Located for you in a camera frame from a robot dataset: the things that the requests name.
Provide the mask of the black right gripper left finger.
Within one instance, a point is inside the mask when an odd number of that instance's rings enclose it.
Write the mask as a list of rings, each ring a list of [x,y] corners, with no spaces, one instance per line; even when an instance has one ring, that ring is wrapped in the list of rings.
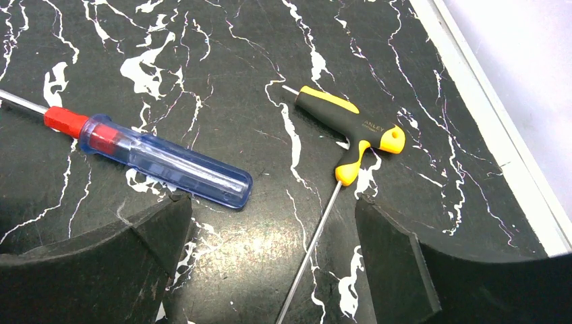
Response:
[[[154,323],[188,236],[176,194],[24,254],[1,255],[2,323]]]

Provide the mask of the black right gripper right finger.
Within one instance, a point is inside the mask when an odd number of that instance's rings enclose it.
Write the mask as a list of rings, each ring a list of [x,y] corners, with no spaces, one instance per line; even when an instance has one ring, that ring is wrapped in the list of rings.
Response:
[[[541,259],[466,240],[366,199],[355,206],[379,323],[570,323],[571,255]]]

